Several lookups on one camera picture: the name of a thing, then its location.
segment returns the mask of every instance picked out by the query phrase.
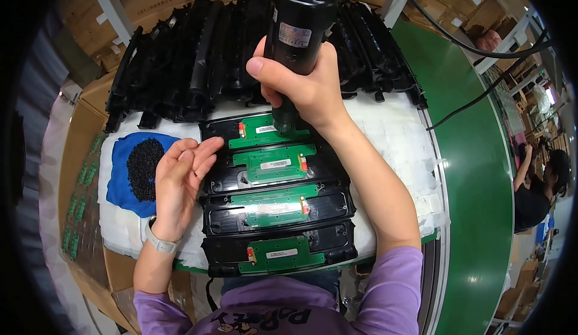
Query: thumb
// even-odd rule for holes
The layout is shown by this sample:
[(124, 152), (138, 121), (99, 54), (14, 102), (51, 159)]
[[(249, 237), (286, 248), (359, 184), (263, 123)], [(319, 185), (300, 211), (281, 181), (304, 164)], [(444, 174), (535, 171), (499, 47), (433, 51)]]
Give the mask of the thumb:
[(169, 177), (175, 180), (182, 180), (189, 173), (192, 167), (194, 155), (191, 150), (184, 151), (179, 157), (179, 161), (169, 172)]
[(265, 57), (252, 57), (247, 62), (247, 72), (265, 86), (293, 98), (303, 91), (307, 78), (293, 73), (283, 64)]

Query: electric screwdriver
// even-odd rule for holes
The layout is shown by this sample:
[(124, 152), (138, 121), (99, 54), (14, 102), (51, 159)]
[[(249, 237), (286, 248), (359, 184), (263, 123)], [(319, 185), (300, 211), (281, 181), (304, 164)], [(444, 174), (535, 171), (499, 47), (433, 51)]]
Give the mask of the electric screwdriver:
[[(337, 0), (276, 0), (264, 57), (297, 74), (309, 75), (336, 15)], [(299, 112), (289, 98), (279, 95), (283, 101), (279, 108), (273, 108), (273, 126), (285, 133), (293, 127)]]

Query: blue cloth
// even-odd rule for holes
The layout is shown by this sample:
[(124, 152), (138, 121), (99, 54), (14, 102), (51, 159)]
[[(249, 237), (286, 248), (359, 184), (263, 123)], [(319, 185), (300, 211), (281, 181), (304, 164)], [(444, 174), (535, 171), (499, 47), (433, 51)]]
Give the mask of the blue cloth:
[[(335, 298), (339, 293), (339, 277), (340, 273), (338, 270), (319, 270), (311, 271), (297, 274), (284, 275), (285, 277), (291, 277), (295, 280), (304, 282), (309, 285), (320, 287), (327, 290)], [(253, 282), (265, 280), (270, 276), (248, 276), (248, 277), (233, 277), (222, 279), (221, 295), (225, 295), (228, 290), (235, 288), (240, 288), (241, 286), (252, 284)]]
[(149, 138), (159, 141), (163, 145), (165, 153), (174, 142), (179, 140), (176, 137), (150, 132), (135, 132), (119, 138), (112, 149), (112, 173), (106, 187), (106, 200), (108, 202), (119, 206), (121, 209), (133, 211), (141, 218), (147, 218), (156, 212), (156, 202), (139, 202), (137, 200), (129, 184), (126, 161), (133, 148)]

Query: purple shirt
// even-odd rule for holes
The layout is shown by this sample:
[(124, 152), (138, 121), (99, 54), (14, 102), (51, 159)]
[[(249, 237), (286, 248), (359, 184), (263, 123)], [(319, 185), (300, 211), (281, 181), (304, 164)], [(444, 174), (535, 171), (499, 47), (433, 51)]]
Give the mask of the purple shirt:
[(417, 334), (422, 260), (414, 247), (377, 259), (352, 322), (339, 314), (328, 291), (288, 277), (228, 291), (221, 308), (195, 326), (164, 294), (137, 291), (134, 304), (143, 335)]

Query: blue bin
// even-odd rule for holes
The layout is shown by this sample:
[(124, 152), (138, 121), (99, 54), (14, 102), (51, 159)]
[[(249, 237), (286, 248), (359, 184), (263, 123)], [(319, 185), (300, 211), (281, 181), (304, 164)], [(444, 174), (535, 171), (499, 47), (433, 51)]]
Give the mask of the blue bin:
[(545, 223), (540, 223), (536, 227), (536, 243), (541, 244), (545, 240)]

